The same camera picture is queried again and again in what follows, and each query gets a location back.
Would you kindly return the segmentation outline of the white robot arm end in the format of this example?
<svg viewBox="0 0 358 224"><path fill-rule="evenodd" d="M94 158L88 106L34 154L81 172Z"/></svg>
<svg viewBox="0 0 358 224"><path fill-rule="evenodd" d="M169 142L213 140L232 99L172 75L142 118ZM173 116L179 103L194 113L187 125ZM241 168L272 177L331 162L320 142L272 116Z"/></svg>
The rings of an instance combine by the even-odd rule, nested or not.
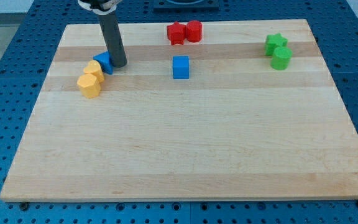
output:
<svg viewBox="0 0 358 224"><path fill-rule="evenodd" d="M122 0L77 0L77 2L83 9L105 16L114 12Z"/></svg>

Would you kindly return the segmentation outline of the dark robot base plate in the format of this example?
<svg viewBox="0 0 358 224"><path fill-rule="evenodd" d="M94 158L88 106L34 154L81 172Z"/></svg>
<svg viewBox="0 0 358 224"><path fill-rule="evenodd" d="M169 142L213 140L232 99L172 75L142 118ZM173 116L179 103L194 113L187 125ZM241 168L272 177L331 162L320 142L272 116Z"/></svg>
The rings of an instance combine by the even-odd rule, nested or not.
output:
<svg viewBox="0 0 358 224"><path fill-rule="evenodd" d="M163 12L168 10L219 9L219 0L152 0L153 10Z"/></svg>

